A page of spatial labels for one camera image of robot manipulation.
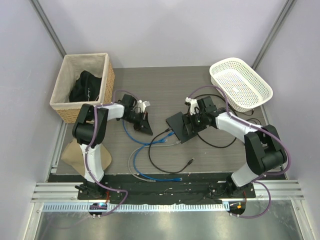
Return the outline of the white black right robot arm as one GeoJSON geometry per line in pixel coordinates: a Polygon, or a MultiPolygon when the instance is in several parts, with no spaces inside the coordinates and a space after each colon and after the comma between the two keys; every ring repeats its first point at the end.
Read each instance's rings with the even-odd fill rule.
{"type": "Polygon", "coordinates": [[[189,137],[207,127],[225,131],[244,143],[245,164],[226,179],[226,193],[233,198],[243,193],[250,182],[287,161],[278,132],[271,125],[261,126],[243,120],[229,111],[218,109],[210,97],[199,100],[187,97],[183,114],[183,133],[189,137]]]}

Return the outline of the dark grey network switch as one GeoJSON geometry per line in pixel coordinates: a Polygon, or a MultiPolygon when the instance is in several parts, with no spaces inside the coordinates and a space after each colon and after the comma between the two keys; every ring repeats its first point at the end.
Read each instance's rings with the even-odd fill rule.
{"type": "Polygon", "coordinates": [[[191,140],[192,138],[196,137],[196,133],[188,134],[187,128],[183,121],[184,114],[180,111],[170,117],[168,117],[165,121],[167,125],[171,128],[174,132],[177,139],[180,141],[181,144],[191,140]]]}

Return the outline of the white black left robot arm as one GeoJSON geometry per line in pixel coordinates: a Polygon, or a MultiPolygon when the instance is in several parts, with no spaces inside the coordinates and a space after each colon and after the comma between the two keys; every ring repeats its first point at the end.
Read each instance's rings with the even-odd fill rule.
{"type": "Polygon", "coordinates": [[[83,183],[75,187],[78,189],[78,199],[100,200],[108,191],[102,183],[105,172],[101,153],[107,122],[114,119],[124,120],[133,124],[136,131],[151,136],[153,131],[147,112],[149,106],[149,101],[137,100],[129,94],[124,94],[117,102],[96,106],[87,103],[82,105],[72,129],[84,161],[83,183]]]}

